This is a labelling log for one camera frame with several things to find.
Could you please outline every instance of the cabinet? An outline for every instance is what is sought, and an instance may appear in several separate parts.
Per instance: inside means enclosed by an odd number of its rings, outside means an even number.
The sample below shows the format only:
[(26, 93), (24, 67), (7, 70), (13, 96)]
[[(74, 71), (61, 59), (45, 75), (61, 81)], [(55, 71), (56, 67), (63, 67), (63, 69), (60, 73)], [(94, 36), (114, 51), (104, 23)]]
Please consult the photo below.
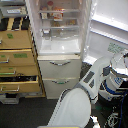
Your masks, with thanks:
[(91, 1), (25, 2), (47, 98), (59, 98), (79, 81)]
[(10, 30), (14, 20), (9, 18), (7, 30), (0, 31), (0, 94), (45, 96), (30, 29)]

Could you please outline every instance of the cable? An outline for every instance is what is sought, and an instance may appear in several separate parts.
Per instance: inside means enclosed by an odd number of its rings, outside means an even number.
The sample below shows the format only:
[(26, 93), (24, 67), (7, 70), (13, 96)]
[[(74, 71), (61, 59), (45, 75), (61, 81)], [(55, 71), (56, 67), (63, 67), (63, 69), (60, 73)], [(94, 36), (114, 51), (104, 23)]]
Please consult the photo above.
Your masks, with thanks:
[(123, 99), (122, 99), (122, 102), (121, 102), (120, 122), (119, 122), (119, 127), (118, 128), (120, 128), (120, 125), (121, 125), (121, 120), (122, 120), (122, 107), (123, 107), (124, 98), (125, 98), (125, 96), (126, 96), (127, 93), (128, 93), (128, 90), (125, 91), (125, 94), (124, 94)]
[(114, 126), (118, 123), (118, 113), (114, 113), (114, 112), (113, 112), (113, 113), (108, 117), (108, 119), (107, 119), (107, 121), (106, 121), (106, 123), (105, 123), (105, 125), (104, 125), (104, 128), (106, 127), (107, 123), (108, 123), (108, 126), (109, 126), (109, 127), (114, 128)]

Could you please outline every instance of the refrigerator drawer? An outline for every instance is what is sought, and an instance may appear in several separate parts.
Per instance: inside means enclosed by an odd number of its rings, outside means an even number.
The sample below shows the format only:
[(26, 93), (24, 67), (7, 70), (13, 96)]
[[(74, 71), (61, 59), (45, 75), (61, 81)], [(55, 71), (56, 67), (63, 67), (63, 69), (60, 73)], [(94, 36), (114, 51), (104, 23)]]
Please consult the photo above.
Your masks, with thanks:
[(38, 77), (33, 81), (0, 82), (0, 93), (39, 92)]
[(32, 66), (12, 66), (12, 67), (0, 67), (0, 77), (12, 77), (12, 76), (34, 76), (38, 75), (36, 65)]
[(73, 88), (78, 82), (79, 79), (44, 79), (47, 99), (58, 99), (65, 89)]
[(0, 50), (1, 66), (27, 66), (34, 65), (31, 49), (24, 50)]
[(41, 60), (38, 62), (42, 78), (79, 78), (81, 71), (81, 59), (63, 59), (63, 56), (54, 60)]
[(28, 31), (0, 32), (0, 49), (31, 48)]

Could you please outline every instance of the refrigerator shelf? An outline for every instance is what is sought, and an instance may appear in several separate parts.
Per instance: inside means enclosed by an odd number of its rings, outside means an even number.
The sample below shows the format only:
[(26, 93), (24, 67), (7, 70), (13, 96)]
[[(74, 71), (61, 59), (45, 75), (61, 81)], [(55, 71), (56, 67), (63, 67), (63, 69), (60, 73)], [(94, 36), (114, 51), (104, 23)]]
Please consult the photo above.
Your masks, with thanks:
[(94, 28), (91, 29), (91, 32), (94, 32), (96, 34), (99, 34), (99, 35), (108, 37), (110, 39), (122, 42), (124, 44), (128, 44), (128, 40), (126, 40), (126, 39), (123, 39), (121, 37), (118, 37), (118, 36), (115, 36), (115, 35), (112, 35), (112, 34), (109, 34), (109, 33), (106, 33), (106, 32), (103, 32), (103, 31), (100, 31), (100, 30), (97, 30), (97, 29), (94, 29)]
[(47, 11), (42, 11), (39, 10), (38, 13), (73, 13), (73, 12), (80, 12), (79, 9), (62, 9), (61, 11), (56, 11), (56, 10), (47, 10)]
[(53, 20), (42, 20), (42, 29), (52, 29), (52, 30), (74, 30), (74, 29), (79, 29), (79, 25), (77, 23), (76, 19), (71, 19), (71, 20), (64, 20), (63, 21), (53, 21)]
[[(78, 19), (78, 17), (63, 17), (63, 20), (71, 20), (71, 19)], [(48, 19), (42, 20), (54, 20), (54, 17), (48, 17)]]
[(104, 17), (104, 16), (94, 14), (93, 17), (92, 17), (92, 20), (98, 21), (98, 22), (101, 22), (101, 23), (104, 23), (104, 24), (107, 24), (107, 25), (110, 25), (110, 26), (113, 26), (115, 28), (119, 28), (121, 30), (124, 30), (124, 31), (128, 32), (128, 25), (124, 24), (122, 22), (119, 22), (115, 19), (110, 19), (108, 17)]
[(69, 54), (80, 53), (78, 39), (69, 41), (63, 40), (44, 40), (42, 42), (39, 55), (47, 54)]
[(78, 39), (78, 30), (51, 30), (51, 40), (74, 40)]

